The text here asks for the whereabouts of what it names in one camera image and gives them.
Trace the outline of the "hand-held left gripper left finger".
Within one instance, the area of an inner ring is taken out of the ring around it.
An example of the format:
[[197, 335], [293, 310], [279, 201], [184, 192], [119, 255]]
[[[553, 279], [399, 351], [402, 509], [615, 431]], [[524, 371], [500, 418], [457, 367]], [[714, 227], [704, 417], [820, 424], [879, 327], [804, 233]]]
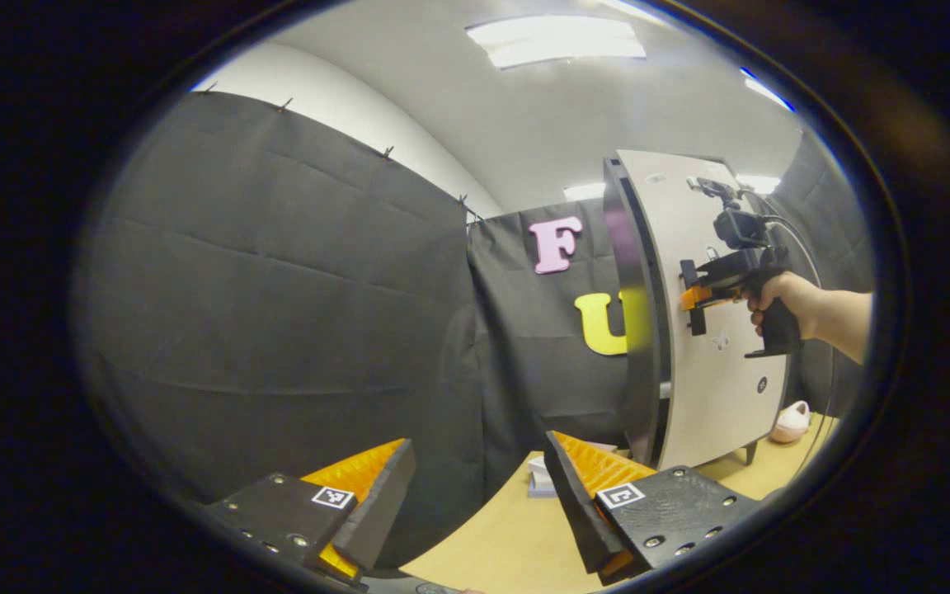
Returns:
[[302, 477], [274, 471], [204, 505], [223, 535], [288, 573], [361, 587], [416, 470], [412, 440], [396, 439]]

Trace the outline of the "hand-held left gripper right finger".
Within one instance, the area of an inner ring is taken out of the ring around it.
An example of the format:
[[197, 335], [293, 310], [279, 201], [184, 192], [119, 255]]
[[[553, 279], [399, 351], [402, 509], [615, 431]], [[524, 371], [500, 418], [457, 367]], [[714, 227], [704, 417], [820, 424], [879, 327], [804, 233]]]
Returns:
[[689, 466], [654, 470], [557, 430], [544, 437], [578, 554], [605, 587], [678, 563], [761, 505]]

